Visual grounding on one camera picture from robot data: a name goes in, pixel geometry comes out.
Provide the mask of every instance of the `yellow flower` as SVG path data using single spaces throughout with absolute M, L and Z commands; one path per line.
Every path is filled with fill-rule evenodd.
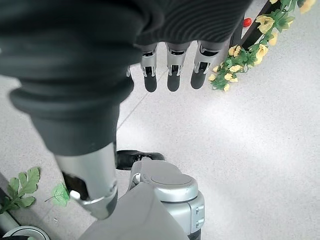
M 268 30 L 271 29 L 271 27 L 275 23 L 275 20 L 269 16 L 258 16 L 255 22 L 260 23 L 260 26 L 258 27 L 260 32 L 263 34 L 266 34 Z
M 237 82 L 238 82 L 238 78 L 237 77 L 230 79 L 230 83 L 237 83 Z
M 219 70 L 219 66 L 215 66 L 215 67 L 213 68 L 213 71 L 214 71 L 215 73 L 217 73 L 218 70 Z
M 229 91 L 229 88 L 230 88 L 230 84 L 227 83 L 227 84 L 224 86 L 223 90 L 224 90 L 225 92 L 227 92 L 227 91 Z
M 234 56 L 234 57 L 238 56 L 239 53 L 240 53 L 240 50 L 241 50 L 241 47 L 240 47 L 240 46 L 237 46 L 236 49 L 235 49 L 235 51 L 234 51 L 233 56 Z
M 216 79 L 216 75 L 214 75 L 214 74 L 211 74 L 211 75 L 208 77 L 208 80 L 209 80 L 210 82 L 214 81 L 215 79 Z
M 230 49 L 229 49 L 229 55 L 230 55 L 230 56 L 233 56 L 233 55 L 234 55 L 236 47 L 237 47 L 237 46 L 230 47 Z
M 316 0 L 305 0 L 302 6 L 298 6 L 300 8 L 300 13 L 305 14 L 308 12 L 311 7 L 316 3 Z
M 258 52 L 255 55 L 257 60 L 254 62 L 254 65 L 260 64 L 262 62 L 262 58 L 267 54 L 267 52 L 268 48 L 265 45 L 260 44 Z
M 231 47 L 231 48 L 229 49 L 229 55 L 230 55 L 230 56 L 234 56 L 234 57 L 238 56 L 239 53 L 240 53 L 240 49 L 241 49 L 240 46 L 233 46 L 233 47 Z
M 242 66 L 235 65 L 235 66 L 230 67 L 229 70 L 230 70 L 230 72 L 235 73 L 235 72 L 238 72 L 240 69 L 242 69 Z
M 273 38 L 269 40 L 269 44 L 270 44 L 271 46 L 274 46 L 274 45 L 276 45 L 276 43 L 277 43 L 278 32 L 276 31 L 276 32 L 272 33 L 272 36 L 273 36 Z
M 224 79 L 230 81 L 232 79 L 232 74 L 227 73 L 226 75 L 224 75 Z

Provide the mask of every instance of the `red berry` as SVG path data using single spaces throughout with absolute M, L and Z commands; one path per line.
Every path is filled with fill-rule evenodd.
M 247 17 L 245 20 L 243 20 L 243 27 L 247 28 L 252 24 L 252 20 L 250 17 Z

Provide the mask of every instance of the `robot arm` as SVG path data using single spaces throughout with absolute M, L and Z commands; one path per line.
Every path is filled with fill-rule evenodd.
M 153 92 L 157 87 L 156 46 L 166 42 L 168 88 L 175 91 L 189 43 L 198 40 L 191 85 L 201 87 L 212 57 L 250 3 L 0 1 L 0 74 L 21 83 L 10 99 L 30 115 L 54 154 L 71 197 L 93 216 L 108 218 L 117 202 L 119 105 L 134 85 L 128 67 L 141 62 L 146 88 Z

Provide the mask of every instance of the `flower garland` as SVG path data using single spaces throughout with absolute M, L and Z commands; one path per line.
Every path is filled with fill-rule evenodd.
M 262 33 L 259 42 L 253 44 L 245 50 L 236 45 L 229 49 L 228 57 L 219 66 L 213 68 L 213 74 L 208 78 L 214 90 L 224 90 L 230 88 L 229 83 L 238 82 L 237 74 L 246 73 L 250 68 L 260 64 L 263 57 L 269 50 L 269 45 L 277 43 L 278 32 L 287 30 L 293 23 L 295 17 L 289 16 L 296 6 L 299 7 L 301 14 L 308 12 L 316 0 L 269 0 L 271 4 L 281 1 L 281 7 L 272 11 L 270 14 L 258 16 L 255 20 L 260 23 L 258 29 Z

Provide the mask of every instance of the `black shoe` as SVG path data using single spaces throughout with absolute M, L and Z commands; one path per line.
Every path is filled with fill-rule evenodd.
M 121 150 L 116 152 L 117 167 L 119 170 L 131 170 L 132 165 L 142 158 L 165 161 L 165 157 L 158 152 L 142 152 L 137 150 Z

